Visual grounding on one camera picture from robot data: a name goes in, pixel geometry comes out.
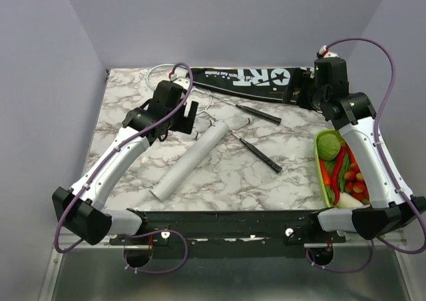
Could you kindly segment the white shuttlecock tube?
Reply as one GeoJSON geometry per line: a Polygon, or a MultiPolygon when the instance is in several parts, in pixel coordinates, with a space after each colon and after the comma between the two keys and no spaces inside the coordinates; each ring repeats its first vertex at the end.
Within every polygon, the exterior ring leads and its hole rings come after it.
{"type": "Polygon", "coordinates": [[[201,163],[206,155],[230,131],[225,121],[215,122],[149,190],[155,199],[164,202],[201,163]]]}

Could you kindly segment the white feather shuttlecock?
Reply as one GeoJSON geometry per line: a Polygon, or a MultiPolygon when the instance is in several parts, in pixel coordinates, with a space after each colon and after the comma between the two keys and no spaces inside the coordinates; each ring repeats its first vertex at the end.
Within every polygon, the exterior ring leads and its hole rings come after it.
{"type": "Polygon", "coordinates": [[[234,116],[229,119],[226,119],[225,122],[229,126],[229,129],[231,131],[237,131],[238,129],[241,129],[242,127],[245,127],[250,124],[251,120],[248,117],[234,116]]]}

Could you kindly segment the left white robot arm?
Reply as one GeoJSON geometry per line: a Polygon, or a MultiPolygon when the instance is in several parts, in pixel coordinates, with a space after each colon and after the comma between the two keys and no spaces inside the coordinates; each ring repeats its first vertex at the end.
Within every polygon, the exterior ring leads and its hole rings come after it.
{"type": "Polygon", "coordinates": [[[146,240],[141,216],[131,210],[106,211],[105,203],[130,165],[156,141],[165,141],[170,131],[191,134],[198,108],[197,102],[186,102],[191,90],[190,79],[163,80],[151,99],[126,114],[112,144],[89,171],[70,188],[53,193],[60,227],[91,245],[115,234],[133,244],[146,240]]]}

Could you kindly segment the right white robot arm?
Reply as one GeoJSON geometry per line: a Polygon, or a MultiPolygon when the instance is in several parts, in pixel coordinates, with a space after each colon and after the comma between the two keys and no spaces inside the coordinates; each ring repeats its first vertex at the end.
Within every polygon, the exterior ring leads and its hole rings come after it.
{"type": "Polygon", "coordinates": [[[336,230],[371,240],[403,228],[425,212],[425,197],[413,195],[374,127],[378,116],[371,101],[364,93],[349,91],[345,60],[324,57],[315,61],[312,71],[296,69],[283,101],[322,112],[354,154],[370,195],[369,206],[316,212],[317,220],[306,226],[310,240],[321,242],[336,230]]]}

